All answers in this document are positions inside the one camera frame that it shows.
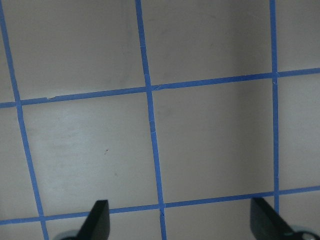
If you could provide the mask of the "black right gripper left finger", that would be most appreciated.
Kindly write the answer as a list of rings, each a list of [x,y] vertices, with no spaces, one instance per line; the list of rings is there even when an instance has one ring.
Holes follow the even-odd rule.
[[[77,233],[76,240],[107,240],[110,235],[108,200],[97,200]]]

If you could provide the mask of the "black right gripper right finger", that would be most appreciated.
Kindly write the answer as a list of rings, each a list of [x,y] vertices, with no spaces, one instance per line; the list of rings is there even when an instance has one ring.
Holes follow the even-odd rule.
[[[250,200],[250,230],[256,240],[293,240],[294,230],[261,197]]]

